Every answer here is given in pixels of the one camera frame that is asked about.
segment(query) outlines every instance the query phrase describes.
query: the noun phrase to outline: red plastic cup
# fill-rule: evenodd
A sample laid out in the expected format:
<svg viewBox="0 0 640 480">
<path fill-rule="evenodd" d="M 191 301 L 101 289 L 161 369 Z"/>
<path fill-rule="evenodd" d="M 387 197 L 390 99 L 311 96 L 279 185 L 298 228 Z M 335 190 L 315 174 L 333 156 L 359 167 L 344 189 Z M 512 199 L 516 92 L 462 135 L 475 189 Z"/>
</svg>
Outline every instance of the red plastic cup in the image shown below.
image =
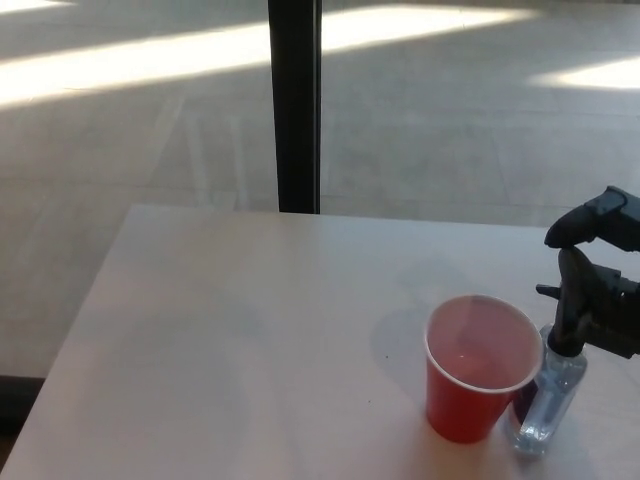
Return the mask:
<svg viewBox="0 0 640 480">
<path fill-rule="evenodd" d="M 514 394 L 542 363 L 542 339 L 531 320 L 496 298 L 452 298 L 425 329 L 427 419 L 456 443 L 486 438 Z"/>
</svg>

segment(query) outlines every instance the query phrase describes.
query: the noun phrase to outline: table surface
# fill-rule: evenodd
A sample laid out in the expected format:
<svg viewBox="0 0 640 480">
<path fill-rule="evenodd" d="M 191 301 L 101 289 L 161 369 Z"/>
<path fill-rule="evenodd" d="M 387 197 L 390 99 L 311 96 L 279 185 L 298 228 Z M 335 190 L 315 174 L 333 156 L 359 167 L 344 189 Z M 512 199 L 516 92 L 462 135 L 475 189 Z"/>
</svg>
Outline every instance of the table surface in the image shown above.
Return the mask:
<svg viewBox="0 0 640 480">
<path fill-rule="evenodd" d="M 1 478 L 637 480 L 638 361 L 594 348 L 541 461 L 424 420 L 429 312 L 478 292 L 549 322 L 544 233 L 134 207 Z"/>
</svg>

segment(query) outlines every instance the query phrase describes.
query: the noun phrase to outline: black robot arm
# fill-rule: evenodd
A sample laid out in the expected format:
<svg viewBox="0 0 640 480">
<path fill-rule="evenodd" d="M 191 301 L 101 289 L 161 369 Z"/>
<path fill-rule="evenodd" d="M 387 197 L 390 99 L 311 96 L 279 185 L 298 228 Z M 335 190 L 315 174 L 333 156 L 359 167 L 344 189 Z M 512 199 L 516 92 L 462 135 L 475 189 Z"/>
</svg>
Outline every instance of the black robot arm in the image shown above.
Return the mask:
<svg viewBox="0 0 640 480">
<path fill-rule="evenodd" d="M 619 270 L 595 265 L 575 245 L 600 238 L 621 250 L 640 251 L 640 199 L 616 187 L 561 217 L 545 243 L 560 248 L 559 287 L 538 285 L 558 300 L 558 341 L 590 343 L 625 358 L 640 354 L 640 284 Z"/>
<path fill-rule="evenodd" d="M 596 238 L 625 252 L 640 251 L 640 199 L 607 187 L 553 224 L 544 243 L 551 248 L 569 248 Z"/>
</svg>

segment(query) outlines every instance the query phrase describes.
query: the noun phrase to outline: black pole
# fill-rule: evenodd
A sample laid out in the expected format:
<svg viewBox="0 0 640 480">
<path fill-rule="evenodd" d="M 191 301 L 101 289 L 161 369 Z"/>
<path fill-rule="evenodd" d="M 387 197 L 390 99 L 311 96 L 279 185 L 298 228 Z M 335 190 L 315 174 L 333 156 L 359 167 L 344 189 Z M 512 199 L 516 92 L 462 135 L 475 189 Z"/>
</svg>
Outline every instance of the black pole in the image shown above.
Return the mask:
<svg viewBox="0 0 640 480">
<path fill-rule="evenodd" d="M 0 435 L 20 433 L 43 383 L 43 378 L 0 376 Z"/>
<path fill-rule="evenodd" d="M 320 213 L 321 0 L 269 0 L 281 212 Z"/>
</svg>

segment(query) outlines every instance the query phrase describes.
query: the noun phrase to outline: tile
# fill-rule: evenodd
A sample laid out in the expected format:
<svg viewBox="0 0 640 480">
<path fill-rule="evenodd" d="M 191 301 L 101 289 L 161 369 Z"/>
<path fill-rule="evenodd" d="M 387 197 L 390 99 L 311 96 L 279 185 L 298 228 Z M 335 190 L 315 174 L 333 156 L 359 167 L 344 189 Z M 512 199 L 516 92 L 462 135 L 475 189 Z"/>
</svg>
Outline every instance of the tile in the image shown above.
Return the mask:
<svg viewBox="0 0 640 480">
<path fill-rule="evenodd" d="M 432 203 L 331 195 L 320 198 L 323 215 L 527 227 L 549 227 L 569 210 L 563 207 Z"/>
<path fill-rule="evenodd" d="M 320 213 L 347 217 L 396 218 L 420 220 L 418 202 L 390 200 L 383 197 L 320 197 Z"/>
<path fill-rule="evenodd" d="M 486 25 L 465 31 L 459 36 L 461 42 L 467 44 L 494 45 L 499 47 L 532 45 L 561 50 L 581 49 L 588 35 L 581 30 L 566 8 L 558 3 L 516 5 L 513 11 L 526 9 L 532 12 L 531 17 L 509 18 L 509 8 L 501 11 L 493 25 Z"/>
<path fill-rule="evenodd" d="M 172 205 L 177 207 L 198 206 L 198 195 L 195 190 L 186 188 L 137 188 L 134 203 L 147 205 Z"/>
<path fill-rule="evenodd" d="M 640 50 L 640 9 L 637 5 L 586 3 L 570 12 L 594 49 Z"/>
<path fill-rule="evenodd" d="M 0 153 L 0 177 L 144 185 L 181 108 L 143 88 L 34 105 Z"/>
<path fill-rule="evenodd" d="M 12 24 L 92 25 L 93 20 L 107 6 L 108 2 L 109 0 L 61 1 L 60 4 L 54 4 L 50 8 L 16 9 L 0 15 L 0 28 Z"/>
<path fill-rule="evenodd" d="M 3 135 L 0 177 L 52 179 L 63 174 L 98 107 L 96 97 L 25 107 L 10 134 Z"/>
<path fill-rule="evenodd" d="M 44 182 L 0 179 L 0 218 L 35 218 L 46 205 L 51 185 Z"/>
<path fill-rule="evenodd" d="M 392 43 L 328 54 L 322 63 L 323 105 L 402 112 L 408 81 L 406 47 Z"/>
<path fill-rule="evenodd" d="M 0 273 L 15 258 L 49 194 L 45 184 L 0 179 Z"/>
<path fill-rule="evenodd" d="M 337 122 L 328 191 L 396 200 L 506 202 L 491 131 Z"/>
<path fill-rule="evenodd" d="M 561 111 L 596 115 L 640 115 L 640 91 L 564 87 L 555 90 Z"/>
<path fill-rule="evenodd" d="M 635 168 L 637 131 L 505 128 L 495 140 L 509 199 L 519 205 L 579 205 Z"/>
<path fill-rule="evenodd" d="M 418 209 L 419 218 L 422 220 L 524 227 L 550 227 L 557 219 L 571 210 L 565 207 L 460 205 L 427 202 L 420 203 Z"/>
<path fill-rule="evenodd" d="M 550 88 L 481 82 L 409 82 L 404 98 L 407 112 L 442 110 L 555 112 Z"/>
<path fill-rule="evenodd" d="M 75 25 L 45 23 L 34 28 L 28 24 L 9 24 L 0 30 L 0 60 L 21 61 L 25 58 L 45 58 L 54 60 L 77 50 L 108 48 L 119 43 L 135 43 L 146 40 L 148 35 L 138 31 L 100 27 L 97 25 Z"/>
<path fill-rule="evenodd" d="M 188 82 L 184 109 L 205 116 L 273 112 L 271 69 L 259 66 L 196 76 Z"/>
<path fill-rule="evenodd" d="M 235 192 L 237 207 L 277 192 L 273 114 L 252 116 L 185 109 L 149 186 Z"/>
</svg>

